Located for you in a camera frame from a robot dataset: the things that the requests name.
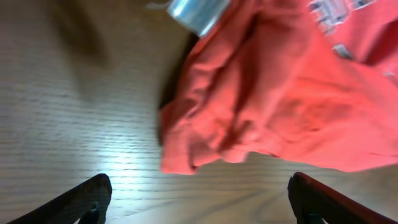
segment brown tabletop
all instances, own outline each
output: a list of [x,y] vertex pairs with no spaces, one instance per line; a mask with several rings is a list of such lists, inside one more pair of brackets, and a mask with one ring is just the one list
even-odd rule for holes
[[148,2],[81,1],[101,37],[101,56],[87,59],[60,38],[46,1],[0,1],[0,223],[102,172],[107,223],[295,223],[296,171],[398,220],[398,166],[350,174],[251,154],[162,174],[157,109],[190,34]]

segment red garment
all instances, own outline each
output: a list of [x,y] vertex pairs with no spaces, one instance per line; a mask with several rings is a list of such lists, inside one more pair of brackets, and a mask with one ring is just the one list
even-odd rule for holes
[[193,174],[249,152],[342,171],[398,163],[397,9],[233,0],[162,110],[162,170]]

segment wooden table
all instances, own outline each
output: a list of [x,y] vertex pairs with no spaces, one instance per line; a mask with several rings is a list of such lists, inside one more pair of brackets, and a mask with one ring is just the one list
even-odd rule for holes
[[162,174],[157,109],[189,33],[148,2],[82,1],[102,38],[94,61],[63,43],[45,1],[0,2],[0,223],[102,172],[114,189],[107,223],[295,223],[295,171],[398,220],[398,166],[349,174],[252,154]]

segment metallic object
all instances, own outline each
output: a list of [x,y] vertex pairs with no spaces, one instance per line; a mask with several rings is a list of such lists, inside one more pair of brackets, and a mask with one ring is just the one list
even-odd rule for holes
[[230,0],[173,0],[167,12],[179,23],[205,36],[229,6]]

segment red cloth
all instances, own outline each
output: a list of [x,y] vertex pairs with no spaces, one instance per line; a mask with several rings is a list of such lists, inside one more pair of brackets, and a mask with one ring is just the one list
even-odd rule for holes
[[233,0],[161,111],[162,171],[194,174],[249,152],[342,171],[398,163],[397,9],[396,0]]

